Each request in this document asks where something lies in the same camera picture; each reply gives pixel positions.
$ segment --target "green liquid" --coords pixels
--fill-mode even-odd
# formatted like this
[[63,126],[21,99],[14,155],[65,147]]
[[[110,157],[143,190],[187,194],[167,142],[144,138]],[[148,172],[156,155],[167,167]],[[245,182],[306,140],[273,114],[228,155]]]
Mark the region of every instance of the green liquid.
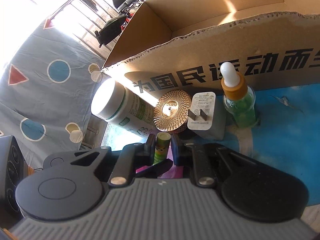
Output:
[[224,99],[226,109],[233,115],[239,128],[252,127],[256,123],[254,97],[254,92],[248,88],[247,94],[240,100]]

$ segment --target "cardboard box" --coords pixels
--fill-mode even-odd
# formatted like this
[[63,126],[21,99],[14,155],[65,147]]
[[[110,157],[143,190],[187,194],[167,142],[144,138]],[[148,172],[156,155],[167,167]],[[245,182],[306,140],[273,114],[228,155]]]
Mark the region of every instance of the cardboard box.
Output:
[[147,0],[104,72],[143,98],[177,88],[221,94],[225,61],[255,90],[317,83],[318,14],[320,0]]

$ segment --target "blue circle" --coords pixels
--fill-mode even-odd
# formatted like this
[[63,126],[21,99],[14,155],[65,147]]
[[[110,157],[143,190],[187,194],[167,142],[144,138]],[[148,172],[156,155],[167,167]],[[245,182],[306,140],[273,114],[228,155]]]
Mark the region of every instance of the blue circle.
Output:
[[48,66],[48,76],[56,83],[63,83],[70,77],[70,66],[63,60],[54,60]]
[[26,119],[21,123],[21,131],[24,135],[34,141],[42,139],[45,129],[42,124]]

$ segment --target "white charger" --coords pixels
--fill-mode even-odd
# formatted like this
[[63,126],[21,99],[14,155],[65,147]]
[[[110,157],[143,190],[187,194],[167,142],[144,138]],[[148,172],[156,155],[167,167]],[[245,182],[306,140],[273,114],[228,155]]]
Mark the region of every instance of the white charger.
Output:
[[196,93],[188,112],[188,128],[205,139],[222,140],[226,109],[214,92]]

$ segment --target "white rubber bulb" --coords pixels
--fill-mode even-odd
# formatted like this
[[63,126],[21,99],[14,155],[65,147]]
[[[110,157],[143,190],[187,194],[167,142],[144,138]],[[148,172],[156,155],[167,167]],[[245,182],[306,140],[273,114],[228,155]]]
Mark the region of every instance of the white rubber bulb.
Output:
[[220,71],[224,78],[224,84],[227,87],[233,88],[240,83],[240,77],[237,75],[236,69],[232,63],[222,63]]

